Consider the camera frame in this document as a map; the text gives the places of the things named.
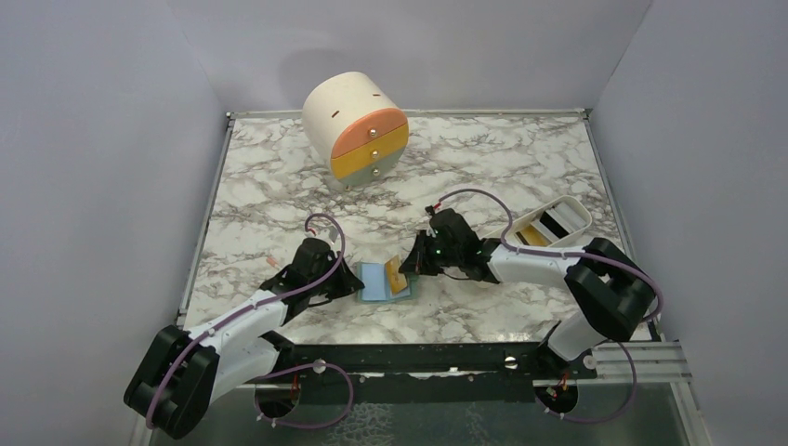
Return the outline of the green card holder wallet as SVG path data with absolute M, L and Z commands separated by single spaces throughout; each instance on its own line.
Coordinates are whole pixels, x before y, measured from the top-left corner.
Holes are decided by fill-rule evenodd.
M 384 272 L 385 263 L 359 262 L 357 264 L 357 277 L 364 283 L 364 288 L 357 293 L 358 300 L 364 304 L 387 304 L 416 298 L 417 278 L 414 275 L 405 275 L 408 279 L 408 287 L 405 291 L 398 295 L 390 293 Z

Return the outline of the white plastic tray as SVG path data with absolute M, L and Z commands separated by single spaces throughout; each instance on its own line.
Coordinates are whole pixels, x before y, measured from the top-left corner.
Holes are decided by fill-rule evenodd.
M 506 241 L 517 248 L 576 246 L 593 223 L 591 213 L 574 197 L 563 195 L 525 213 L 511 211 Z

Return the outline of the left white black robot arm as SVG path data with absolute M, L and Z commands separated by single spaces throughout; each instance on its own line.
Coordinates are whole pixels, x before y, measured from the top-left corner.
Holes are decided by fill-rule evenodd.
M 364 287 L 341 252 L 306 238 L 290 264 L 265 280 L 241 305 L 189 331 L 168 325 L 153 338 L 124 393 L 124 403 L 148 426 L 181 439 L 209 406 L 237 386 L 291 373 L 288 341 L 277 329 L 309 307 Z

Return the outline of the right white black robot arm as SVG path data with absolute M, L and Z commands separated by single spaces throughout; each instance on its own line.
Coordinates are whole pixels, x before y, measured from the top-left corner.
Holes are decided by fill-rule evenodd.
M 453 209 L 432 214 L 402 261 L 404 275 L 437 276 L 456 268 L 474 282 L 532 283 L 567 290 L 578 311 L 541 341 L 538 370 L 550 378 L 569 371 L 590 348 L 624 343 L 651 316 L 656 286 L 614 243 L 594 238 L 583 247 L 515 246 L 480 238 Z

